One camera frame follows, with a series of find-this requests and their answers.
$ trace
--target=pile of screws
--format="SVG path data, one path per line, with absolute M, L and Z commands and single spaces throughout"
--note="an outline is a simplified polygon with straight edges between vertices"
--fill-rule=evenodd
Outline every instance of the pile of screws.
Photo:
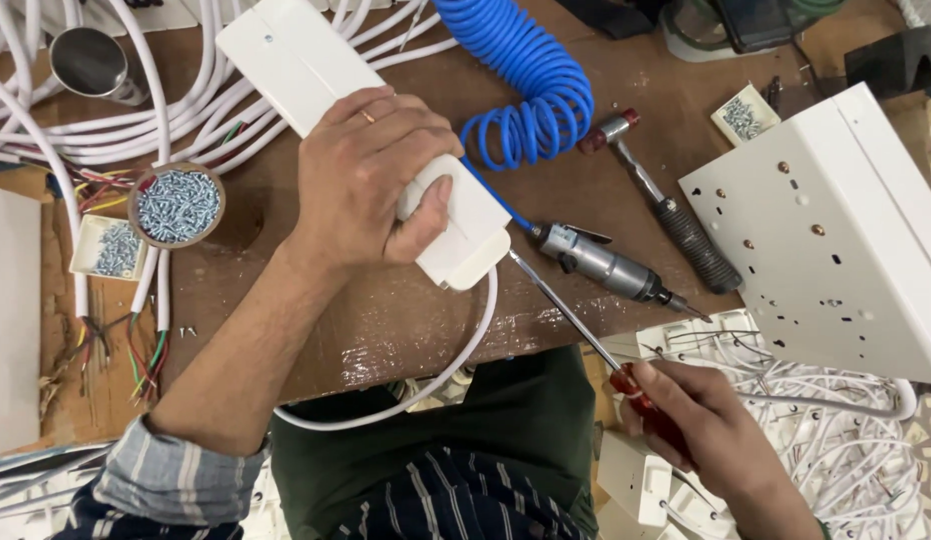
M 128 221 L 107 228 L 99 238 L 102 249 L 92 273 L 111 278 L 131 278 L 136 269 L 142 239 Z
M 219 190 L 200 171 L 165 171 L 138 194 L 139 225 L 153 240 L 175 244 L 194 239 L 219 213 Z
M 751 141 L 762 133 L 762 124 L 753 114 L 753 106 L 738 96 L 722 108 L 722 119 L 741 141 Z

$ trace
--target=red hammer head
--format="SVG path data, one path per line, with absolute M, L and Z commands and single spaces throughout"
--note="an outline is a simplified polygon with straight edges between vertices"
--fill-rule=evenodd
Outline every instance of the red hammer head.
M 579 141 L 579 151 L 583 154 L 592 154 L 615 141 L 639 123 L 640 114 L 634 108 L 627 108 L 621 114 L 609 117 L 603 123 L 590 129 Z

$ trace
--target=blue coiled hose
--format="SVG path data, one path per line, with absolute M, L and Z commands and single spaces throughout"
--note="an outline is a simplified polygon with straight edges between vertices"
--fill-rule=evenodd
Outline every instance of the blue coiled hose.
M 552 160 L 575 146 L 589 130 L 595 104 L 583 68 L 514 0 L 432 0 L 442 22 L 466 51 L 494 69 L 525 100 L 519 107 L 494 108 L 462 128 L 466 144 L 478 124 L 479 153 L 493 171 L 515 169 L 523 159 Z M 489 155 L 489 128 L 499 130 L 501 163 Z M 523 229 L 529 221 L 499 197 L 468 157 L 462 163 Z

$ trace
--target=dark green pants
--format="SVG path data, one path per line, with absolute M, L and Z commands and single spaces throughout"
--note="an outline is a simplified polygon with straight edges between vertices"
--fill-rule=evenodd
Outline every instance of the dark green pants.
M 396 404 L 384 387 L 311 399 L 300 418 L 340 421 Z M 495 456 L 569 512 L 585 533 L 592 509 L 595 394 L 579 348 L 545 350 L 476 367 L 462 404 L 403 412 L 344 431 L 310 431 L 273 416 L 272 472 L 295 540 L 328 538 L 373 486 L 427 449 L 445 445 Z

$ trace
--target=red screwdriver handle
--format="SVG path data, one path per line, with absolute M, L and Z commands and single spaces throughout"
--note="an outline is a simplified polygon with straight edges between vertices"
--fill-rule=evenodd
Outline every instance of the red screwdriver handle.
M 642 387 L 633 377 L 632 365 L 632 363 L 622 364 L 619 369 L 612 372 L 608 381 L 613 388 L 626 395 L 632 410 L 642 417 L 643 427 L 647 434 L 653 433 L 661 437 L 695 467 L 695 460 L 689 452 L 689 445 L 686 437 L 683 436 L 683 431 L 669 415 L 652 403 L 649 396 L 645 395 Z

